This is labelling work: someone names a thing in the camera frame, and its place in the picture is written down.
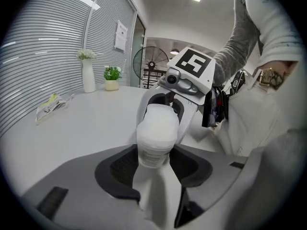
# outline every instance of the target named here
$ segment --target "gray sleeve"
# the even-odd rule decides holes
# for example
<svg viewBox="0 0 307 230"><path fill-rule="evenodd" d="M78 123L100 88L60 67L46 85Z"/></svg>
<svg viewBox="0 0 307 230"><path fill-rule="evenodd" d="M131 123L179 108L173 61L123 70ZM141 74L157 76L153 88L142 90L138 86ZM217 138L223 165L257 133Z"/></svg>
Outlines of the gray sleeve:
<svg viewBox="0 0 307 230"><path fill-rule="evenodd" d="M257 42L257 29L249 19L241 0L235 0L235 25L225 46L218 52L214 72L214 86L221 85L242 69Z"/></svg>

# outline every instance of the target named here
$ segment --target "white pot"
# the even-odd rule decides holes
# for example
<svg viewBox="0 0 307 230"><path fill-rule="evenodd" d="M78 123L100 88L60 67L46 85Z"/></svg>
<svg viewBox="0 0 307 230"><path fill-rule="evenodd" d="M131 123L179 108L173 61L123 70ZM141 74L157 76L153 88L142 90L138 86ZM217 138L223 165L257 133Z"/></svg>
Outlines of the white pot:
<svg viewBox="0 0 307 230"><path fill-rule="evenodd" d="M92 59L82 60L82 81L85 93L94 92L96 90L95 76L92 66Z"/></svg>
<svg viewBox="0 0 307 230"><path fill-rule="evenodd" d="M118 90L119 84L117 80L106 80L105 87L107 91Z"/></svg>

